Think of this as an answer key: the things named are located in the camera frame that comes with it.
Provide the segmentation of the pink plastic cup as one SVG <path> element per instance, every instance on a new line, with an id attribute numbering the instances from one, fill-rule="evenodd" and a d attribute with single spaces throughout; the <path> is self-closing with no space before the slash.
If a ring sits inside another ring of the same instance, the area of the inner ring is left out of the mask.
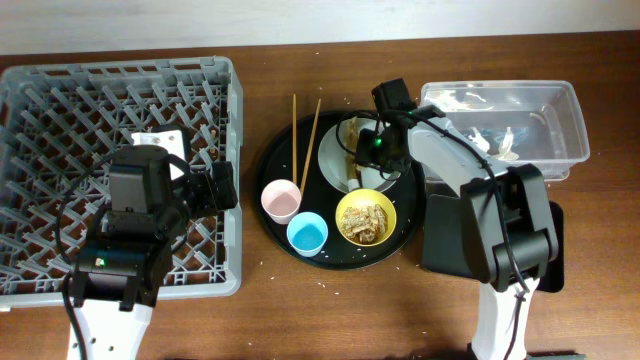
<path id="1" fill-rule="evenodd" d="M 298 213 L 302 195 L 292 181 L 278 179 L 268 183 L 260 196 L 262 208 L 277 224 L 288 224 Z"/>

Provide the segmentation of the yellow bowl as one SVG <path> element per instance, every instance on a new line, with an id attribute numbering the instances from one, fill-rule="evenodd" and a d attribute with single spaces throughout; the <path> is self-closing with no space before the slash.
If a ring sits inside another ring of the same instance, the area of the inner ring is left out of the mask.
<path id="1" fill-rule="evenodd" d="M 394 203 L 383 193 L 357 189 L 339 201 L 335 222 L 347 241 L 373 247 L 391 238 L 397 224 L 397 213 Z"/>

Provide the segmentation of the blue plastic cup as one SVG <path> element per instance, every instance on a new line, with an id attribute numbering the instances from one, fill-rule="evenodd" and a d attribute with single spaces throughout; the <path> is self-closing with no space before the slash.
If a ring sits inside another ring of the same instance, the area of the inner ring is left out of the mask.
<path id="1" fill-rule="evenodd" d="M 296 253 L 313 257 L 320 253 L 328 239 L 328 225 L 318 214 L 302 212 L 287 225 L 286 237 Z"/>

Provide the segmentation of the brown coffee sachet wrapper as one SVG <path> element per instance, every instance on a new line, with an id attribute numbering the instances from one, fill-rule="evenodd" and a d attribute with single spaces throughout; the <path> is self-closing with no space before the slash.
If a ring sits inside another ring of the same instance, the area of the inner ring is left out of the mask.
<path id="1" fill-rule="evenodd" d="M 353 117 L 346 121 L 345 139 L 346 147 L 349 153 L 346 157 L 347 186 L 349 191 L 356 190 L 361 187 L 359 170 L 355 161 L 356 147 L 358 141 L 357 118 Z"/>

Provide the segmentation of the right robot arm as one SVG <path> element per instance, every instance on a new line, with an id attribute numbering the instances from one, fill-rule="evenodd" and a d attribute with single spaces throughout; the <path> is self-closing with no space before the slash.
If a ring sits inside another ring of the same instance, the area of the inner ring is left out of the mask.
<path id="1" fill-rule="evenodd" d="M 524 359 L 533 293 L 560 251 L 544 177 L 481 150 L 437 107 L 379 109 L 360 137 L 358 163 L 382 172 L 417 161 L 456 194 L 464 260 L 480 283 L 470 350 L 478 359 Z"/>

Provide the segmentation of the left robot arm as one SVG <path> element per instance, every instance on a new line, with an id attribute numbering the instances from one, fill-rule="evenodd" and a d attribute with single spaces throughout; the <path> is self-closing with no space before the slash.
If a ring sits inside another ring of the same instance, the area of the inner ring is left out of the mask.
<path id="1" fill-rule="evenodd" d="M 171 271 L 173 242 L 186 241 L 192 220 L 237 206 L 233 166 L 203 170 L 156 145 L 124 147 L 109 167 L 109 202 L 64 260 L 62 299 L 70 321 L 70 359 L 133 359 Z"/>

